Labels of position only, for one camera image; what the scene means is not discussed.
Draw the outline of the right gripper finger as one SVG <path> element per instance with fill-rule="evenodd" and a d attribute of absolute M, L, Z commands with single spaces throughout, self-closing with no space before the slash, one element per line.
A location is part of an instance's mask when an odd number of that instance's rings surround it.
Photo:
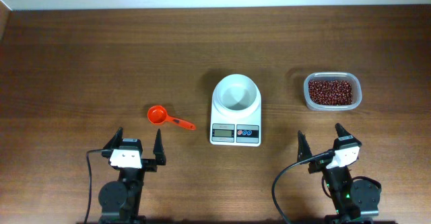
<path fill-rule="evenodd" d="M 350 137 L 352 136 L 349 132 L 347 132 L 347 131 L 344 129 L 344 127 L 343 127 L 340 123 L 337 123 L 337 124 L 335 125 L 335 130 L 336 130 L 336 133 L 337 133 L 337 137 L 338 137 L 338 138 L 343 138 L 343 137 L 350 138 Z"/>
<path fill-rule="evenodd" d="M 310 146 L 306 140 L 305 134 L 298 131 L 298 154 L 297 162 L 308 163 L 312 158 Z"/>

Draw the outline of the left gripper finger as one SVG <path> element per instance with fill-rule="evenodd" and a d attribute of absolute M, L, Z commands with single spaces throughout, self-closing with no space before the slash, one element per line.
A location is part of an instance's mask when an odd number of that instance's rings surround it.
<path fill-rule="evenodd" d="M 160 129 L 158 129 L 156 133 L 153 154 L 157 165 L 166 165 L 166 155 L 162 144 L 162 133 Z"/>
<path fill-rule="evenodd" d="M 105 144 L 103 150 L 117 149 L 123 141 L 123 127 L 119 127 L 111 140 Z"/>

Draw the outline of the orange measuring scoop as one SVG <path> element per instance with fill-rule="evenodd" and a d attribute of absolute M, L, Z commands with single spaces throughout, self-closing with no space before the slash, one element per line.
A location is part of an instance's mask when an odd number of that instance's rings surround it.
<path fill-rule="evenodd" d="M 196 129 L 196 126 L 193 123 L 170 116 L 163 106 L 150 107 L 147 111 L 147 118 L 152 124 L 164 124 L 165 122 L 171 122 L 172 124 L 188 130 Z"/>

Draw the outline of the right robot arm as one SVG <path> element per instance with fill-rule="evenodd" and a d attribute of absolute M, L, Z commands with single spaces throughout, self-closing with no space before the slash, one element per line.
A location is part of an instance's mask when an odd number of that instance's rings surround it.
<path fill-rule="evenodd" d="M 333 147 L 318 155 L 311 153 L 305 135 L 298 132 L 298 157 L 311 174 L 322 173 L 324 193 L 332 200 L 336 213 L 324 217 L 325 223 L 372 223 L 379 214 L 380 182 L 364 176 L 352 177 L 349 166 L 359 159 L 362 143 L 340 123 Z"/>

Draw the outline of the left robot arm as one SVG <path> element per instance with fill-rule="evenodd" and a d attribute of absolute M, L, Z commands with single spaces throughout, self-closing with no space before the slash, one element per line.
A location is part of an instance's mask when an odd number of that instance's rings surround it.
<path fill-rule="evenodd" d="M 102 207 L 99 223 L 146 223 L 146 217 L 139 214 L 145 174 L 156 172 L 159 166 L 166 164 L 160 130 L 156 133 L 153 154 L 152 159 L 143 158 L 141 141 L 124 138 L 123 128 L 119 128 L 105 144 L 101 156 L 108 159 L 108 164 L 119 172 L 119 177 L 99 191 L 98 202 Z"/>

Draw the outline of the white digital kitchen scale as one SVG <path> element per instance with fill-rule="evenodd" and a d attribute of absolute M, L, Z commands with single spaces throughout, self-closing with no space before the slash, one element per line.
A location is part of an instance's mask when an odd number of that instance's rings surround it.
<path fill-rule="evenodd" d="M 209 141 L 213 145 L 258 147 L 261 144 L 262 111 L 261 94 L 257 88 L 255 103 L 246 110 L 223 109 L 215 102 L 213 91 Z"/>

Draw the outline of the red beans in container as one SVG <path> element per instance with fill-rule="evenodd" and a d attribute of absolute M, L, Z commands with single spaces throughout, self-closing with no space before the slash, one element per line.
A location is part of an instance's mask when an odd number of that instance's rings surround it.
<path fill-rule="evenodd" d="M 353 89 L 348 81 L 318 81 L 308 82 L 310 99 L 324 106 L 347 106 L 353 102 Z"/>

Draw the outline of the clear plastic container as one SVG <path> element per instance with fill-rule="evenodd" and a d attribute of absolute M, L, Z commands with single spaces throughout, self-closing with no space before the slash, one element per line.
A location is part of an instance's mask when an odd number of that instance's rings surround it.
<path fill-rule="evenodd" d="M 312 73 L 304 80 L 303 89 L 306 105 L 314 111 L 353 110 L 362 102 L 360 81 L 351 73 Z"/>

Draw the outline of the white round bowl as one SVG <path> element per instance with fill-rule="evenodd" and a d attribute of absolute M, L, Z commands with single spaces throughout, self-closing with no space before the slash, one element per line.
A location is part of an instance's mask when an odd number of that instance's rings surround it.
<path fill-rule="evenodd" d="M 240 111 L 250 108 L 257 99 L 254 81 L 241 74 L 224 77 L 215 87 L 215 102 L 223 109 Z"/>

